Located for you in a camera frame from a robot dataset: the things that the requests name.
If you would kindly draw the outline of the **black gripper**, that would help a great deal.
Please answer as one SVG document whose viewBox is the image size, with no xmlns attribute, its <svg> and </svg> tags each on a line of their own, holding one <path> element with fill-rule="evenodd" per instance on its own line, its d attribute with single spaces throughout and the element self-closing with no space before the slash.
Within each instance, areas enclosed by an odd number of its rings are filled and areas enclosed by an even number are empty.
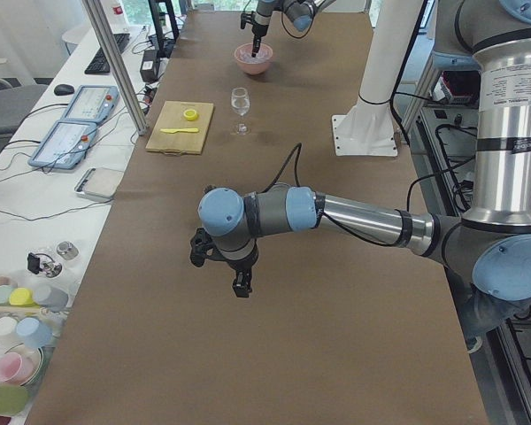
<svg viewBox="0 0 531 425">
<path fill-rule="evenodd" d="M 252 268 L 257 262 L 256 256 L 248 256 L 244 259 L 227 261 L 230 268 L 235 271 L 232 288 L 238 298 L 248 298 L 252 292 L 251 278 Z"/>
<path fill-rule="evenodd" d="M 261 38 L 266 36 L 268 30 L 268 25 L 262 25 L 261 23 L 257 21 L 253 21 L 252 23 L 252 33 L 254 34 L 253 41 L 252 41 L 252 50 L 251 50 L 251 56 L 255 58 L 257 54 L 259 53 L 260 46 L 261 46 Z"/>
</svg>

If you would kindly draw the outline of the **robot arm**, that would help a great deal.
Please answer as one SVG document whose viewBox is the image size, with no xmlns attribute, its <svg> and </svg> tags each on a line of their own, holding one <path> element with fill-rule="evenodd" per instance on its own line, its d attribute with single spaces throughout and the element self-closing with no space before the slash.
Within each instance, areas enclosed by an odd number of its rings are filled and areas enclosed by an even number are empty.
<svg viewBox="0 0 531 425">
<path fill-rule="evenodd" d="M 235 294 L 251 291 L 262 236 L 339 228 L 432 259 L 474 286 L 459 321 L 470 352 L 531 305 L 531 1 L 442 1 L 435 55 L 474 58 L 481 91 L 471 207 L 461 217 L 412 214 L 272 182 L 241 196 L 208 191 L 191 240 L 195 266 L 223 261 Z"/>
<path fill-rule="evenodd" d="M 281 12 L 293 24 L 298 32 L 307 30 L 316 15 L 333 1 L 275 1 L 259 0 L 256 10 L 241 14 L 241 29 L 252 27 L 253 41 L 251 56 L 255 58 L 260 51 L 262 38 L 267 35 L 271 18 L 275 11 Z"/>
</svg>

